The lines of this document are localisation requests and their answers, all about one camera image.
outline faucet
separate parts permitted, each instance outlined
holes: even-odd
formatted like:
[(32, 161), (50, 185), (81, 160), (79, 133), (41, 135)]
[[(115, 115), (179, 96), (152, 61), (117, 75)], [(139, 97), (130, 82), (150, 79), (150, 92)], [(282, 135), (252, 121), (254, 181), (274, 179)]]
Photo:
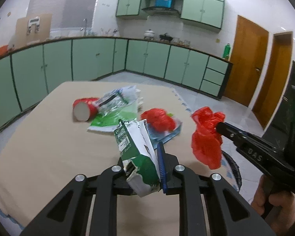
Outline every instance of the faucet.
[(87, 18), (85, 18), (85, 19), (83, 20), (83, 22), (85, 22), (85, 27), (82, 27), (82, 28), (80, 29), (80, 31), (83, 31), (83, 29), (84, 29), (84, 34), (83, 34), (83, 36), (86, 36), (86, 35), (87, 35)]

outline table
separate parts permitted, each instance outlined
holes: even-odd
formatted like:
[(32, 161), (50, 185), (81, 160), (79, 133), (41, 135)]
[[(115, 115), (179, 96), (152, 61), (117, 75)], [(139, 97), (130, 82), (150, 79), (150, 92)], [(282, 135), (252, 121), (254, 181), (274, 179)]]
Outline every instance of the table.
[[(94, 176), (117, 164), (119, 151), (111, 133), (88, 132), (89, 122), (72, 117), (77, 98), (100, 97), (131, 83), (65, 82), (51, 92), (20, 124), (0, 154), (0, 209), (26, 226), (77, 174)], [(211, 171), (192, 154), (195, 124), (173, 89), (138, 84), (144, 98), (142, 112), (163, 108), (182, 122), (180, 135), (165, 144), (166, 152), (197, 174)], [(120, 196), (117, 206), (118, 235), (177, 235), (179, 197), (162, 192), (144, 198)]]

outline red can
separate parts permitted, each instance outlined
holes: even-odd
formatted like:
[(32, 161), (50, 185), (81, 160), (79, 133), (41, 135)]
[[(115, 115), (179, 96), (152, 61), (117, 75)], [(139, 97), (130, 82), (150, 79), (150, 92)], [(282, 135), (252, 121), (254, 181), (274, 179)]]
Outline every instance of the red can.
[(87, 121), (98, 113), (97, 107), (93, 105), (99, 98), (80, 98), (73, 103), (73, 115), (78, 121)]

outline metal bolt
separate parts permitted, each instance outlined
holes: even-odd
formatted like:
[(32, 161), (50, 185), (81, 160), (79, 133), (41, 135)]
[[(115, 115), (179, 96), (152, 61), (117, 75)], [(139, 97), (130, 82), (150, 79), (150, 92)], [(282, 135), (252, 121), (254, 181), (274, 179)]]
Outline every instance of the metal bolt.
[(113, 167), (111, 168), (111, 170), (112, 170), (113, 172), (118, 172), (118, 171), (121, 170), (121, 167), (118, 166), (118, 165), (115, 165), (115, 166), (113, 166)]
[(215, 174), (212, 175), (212, 179), (215, 180), (215, 181), (219, 181), (219, 180), (221, 180), (221, 178), (222, 177), (221, 177), (220, 174), (215, 173)]
[(84, 175), (77, 175), (76, 176), (76, 181), (78, 181), (78, 182), (81, 182), (81, 181), (83, 181), (85, 179), (85, 176)]
[(177, 170), (177, 171), (184, 171), (185, 170), (185, 167), (183, 165), (177, 165), (175, 167), (175, 170)]

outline crumpled red plastic bag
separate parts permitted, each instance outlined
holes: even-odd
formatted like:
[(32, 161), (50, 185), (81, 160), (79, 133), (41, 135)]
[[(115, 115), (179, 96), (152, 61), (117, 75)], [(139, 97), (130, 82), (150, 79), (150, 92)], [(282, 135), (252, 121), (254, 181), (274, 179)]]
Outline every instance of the crumpled red plastic bag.
[(195, 111), (191, 117), (197, 125), (191, 140), (194, 156), (200, 162), (208, 165), (211, 170), (218, 169), (221, 167), (221, 144), (223, 141), (215, 128), (219, 122), (224, 122), (225, 114), (222, 112), (213, 113), (206, 106)]
[(150, 109), (141, 114), (141, 120), (147, 120), (153, 128), (158, 132), (173, 131), (176, 123), (173, 118), (167, 115), (167, 112), (161, 108)]

